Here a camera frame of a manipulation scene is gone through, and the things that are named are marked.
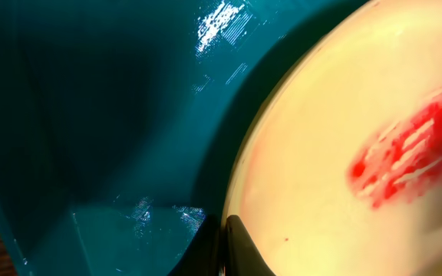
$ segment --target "red liquid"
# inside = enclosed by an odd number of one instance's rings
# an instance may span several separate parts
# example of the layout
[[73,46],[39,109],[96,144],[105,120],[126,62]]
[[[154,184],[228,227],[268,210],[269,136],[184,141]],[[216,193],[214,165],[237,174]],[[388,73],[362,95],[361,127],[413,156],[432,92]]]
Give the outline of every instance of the red liquid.
[[348,171],[359,198],[378,208],[399,195],[412,200],[442,183],[442,94],[363,146]]

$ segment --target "cream-colored plate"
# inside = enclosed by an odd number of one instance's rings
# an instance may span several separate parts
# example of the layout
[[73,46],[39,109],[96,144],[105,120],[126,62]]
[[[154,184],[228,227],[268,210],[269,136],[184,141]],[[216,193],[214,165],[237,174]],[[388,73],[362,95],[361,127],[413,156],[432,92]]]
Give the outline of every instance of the cream-colored plate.
[[275,92],[239,155],[225,216],[241,217],[277,275],[442,275],[442,186],[373,210],[345,178],[373,132],[437,89],[442,0],[369,2]]

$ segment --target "teal tray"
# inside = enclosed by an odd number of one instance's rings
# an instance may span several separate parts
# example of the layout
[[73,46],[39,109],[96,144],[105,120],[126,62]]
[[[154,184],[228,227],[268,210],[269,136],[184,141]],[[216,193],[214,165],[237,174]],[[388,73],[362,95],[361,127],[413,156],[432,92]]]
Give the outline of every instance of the teal tray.
[[0,232],[20,275],[165,275],[261,103],[364,0],[0,0]]

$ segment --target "red smear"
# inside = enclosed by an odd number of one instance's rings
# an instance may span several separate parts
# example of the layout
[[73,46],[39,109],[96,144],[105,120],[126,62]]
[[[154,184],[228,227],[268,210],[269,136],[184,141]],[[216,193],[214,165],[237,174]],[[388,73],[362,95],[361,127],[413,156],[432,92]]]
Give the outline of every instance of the red smear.
[[442,94],[415,115],[379,131],[351,163],[348,184],[374,208],[409,202],[442,182]]

